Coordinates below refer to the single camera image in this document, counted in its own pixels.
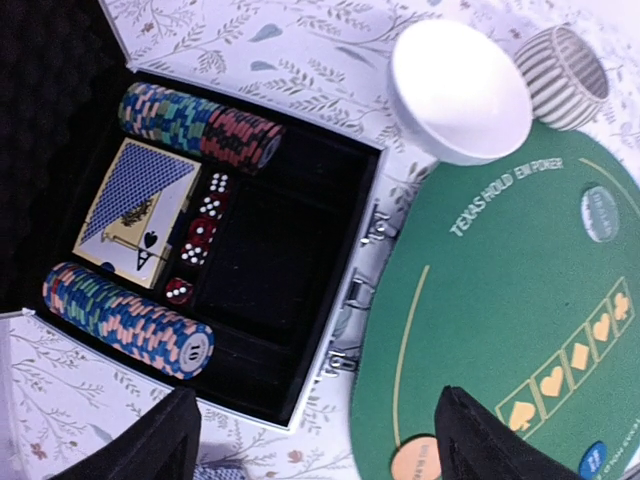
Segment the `orange big blind button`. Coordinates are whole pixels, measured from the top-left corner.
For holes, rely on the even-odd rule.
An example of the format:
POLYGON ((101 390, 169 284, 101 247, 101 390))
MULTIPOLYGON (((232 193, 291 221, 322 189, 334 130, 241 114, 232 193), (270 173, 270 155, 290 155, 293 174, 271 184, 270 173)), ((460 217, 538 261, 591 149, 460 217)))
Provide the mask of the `orange big blind button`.
POLYGON ((393 480, 438 480, 442 469, 435 437, 423 435, 402 444, 391 460, 393 480))

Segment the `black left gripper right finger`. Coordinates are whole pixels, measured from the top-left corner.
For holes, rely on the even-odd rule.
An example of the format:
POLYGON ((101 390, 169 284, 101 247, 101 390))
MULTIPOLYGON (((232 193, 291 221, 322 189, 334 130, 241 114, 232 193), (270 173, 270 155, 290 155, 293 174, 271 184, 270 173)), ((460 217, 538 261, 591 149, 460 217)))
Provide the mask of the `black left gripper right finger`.
POLYGON ((446 386, 435 414, 441 477, 447 480, 577 479, 529 445, 464 389, 446 386))

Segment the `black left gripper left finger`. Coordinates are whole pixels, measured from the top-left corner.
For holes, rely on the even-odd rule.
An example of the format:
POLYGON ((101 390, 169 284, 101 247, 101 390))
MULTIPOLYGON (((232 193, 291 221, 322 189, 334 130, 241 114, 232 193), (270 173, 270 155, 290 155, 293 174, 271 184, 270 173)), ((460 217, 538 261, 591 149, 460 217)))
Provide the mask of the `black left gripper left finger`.
POLYGON ((200 442, 196 394, 176 388, 109 444, 54 477, 191 479, 200 442))

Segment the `blue small blind button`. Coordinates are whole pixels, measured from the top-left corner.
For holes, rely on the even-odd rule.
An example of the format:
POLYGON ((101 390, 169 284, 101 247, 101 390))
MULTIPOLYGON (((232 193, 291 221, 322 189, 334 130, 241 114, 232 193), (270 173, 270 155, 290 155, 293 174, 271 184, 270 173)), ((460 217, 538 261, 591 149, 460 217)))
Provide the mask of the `blue small blind button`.
POLYGON ((603 441, 594 442, 583 454, 578 474, 583 479, 594 479, 604 468, 607 460, 608 448, 603 441))

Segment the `clear acrylic dealer button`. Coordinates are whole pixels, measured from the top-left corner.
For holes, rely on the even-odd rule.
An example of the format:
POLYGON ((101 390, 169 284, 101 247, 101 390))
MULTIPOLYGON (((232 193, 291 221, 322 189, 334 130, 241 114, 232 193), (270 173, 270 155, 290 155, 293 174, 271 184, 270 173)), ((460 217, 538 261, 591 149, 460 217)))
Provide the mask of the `clear acrylic dealer button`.
POLYGON ((592 185, 581 197, 583 227, 596 243, 612 241, 619 233, 620 215, 613 195, 602 185, 592 185))

